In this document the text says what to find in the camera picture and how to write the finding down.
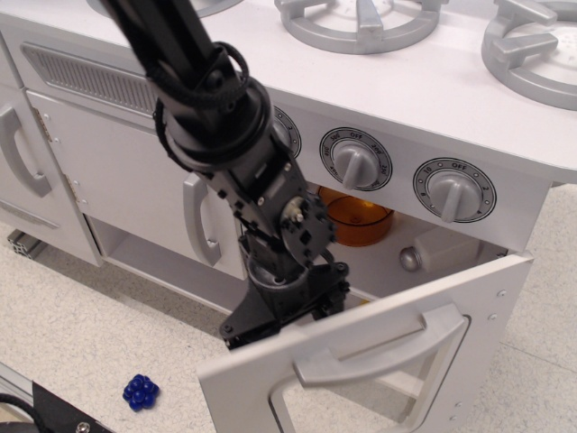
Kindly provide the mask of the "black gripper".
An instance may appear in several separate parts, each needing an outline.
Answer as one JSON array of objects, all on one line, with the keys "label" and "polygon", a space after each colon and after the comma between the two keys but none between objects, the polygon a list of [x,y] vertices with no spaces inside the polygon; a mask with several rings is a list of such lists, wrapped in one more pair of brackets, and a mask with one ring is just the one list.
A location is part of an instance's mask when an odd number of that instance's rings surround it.
[{"label": "black gripper", "polygon": [[219,332],[230,350],[277,335],[310,315],[314,320],[344,310],[350,290],[346,263],[318,264],[297,278],[278,280],[259,266],[249,266],[248,290]]}]

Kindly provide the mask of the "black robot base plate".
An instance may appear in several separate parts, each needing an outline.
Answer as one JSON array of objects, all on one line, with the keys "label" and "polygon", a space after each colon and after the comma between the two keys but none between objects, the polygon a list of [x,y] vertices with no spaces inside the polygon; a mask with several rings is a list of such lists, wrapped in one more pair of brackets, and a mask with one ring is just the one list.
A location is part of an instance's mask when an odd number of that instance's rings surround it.
[{"label": "black robot base plate", "polygon": [[111,433],[112,430],[84,411],[36,382],[32,383],[33,407],[52,432]]}]

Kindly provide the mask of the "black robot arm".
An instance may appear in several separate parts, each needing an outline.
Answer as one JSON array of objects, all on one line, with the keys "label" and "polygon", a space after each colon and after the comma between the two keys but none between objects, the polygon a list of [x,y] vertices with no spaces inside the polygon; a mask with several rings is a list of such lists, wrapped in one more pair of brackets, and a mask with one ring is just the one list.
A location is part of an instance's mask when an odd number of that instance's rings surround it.
[{"label": "black robot arm", "polygon": [[243,226],[248,290],[220,333],[229,348],[304,316],[343,311],[349,269],[329,252],[335,227],[310,192],[273,105],[240,52],[211,41],[188,1],[107,1],[157,94],[160,143],[225,200]]}]

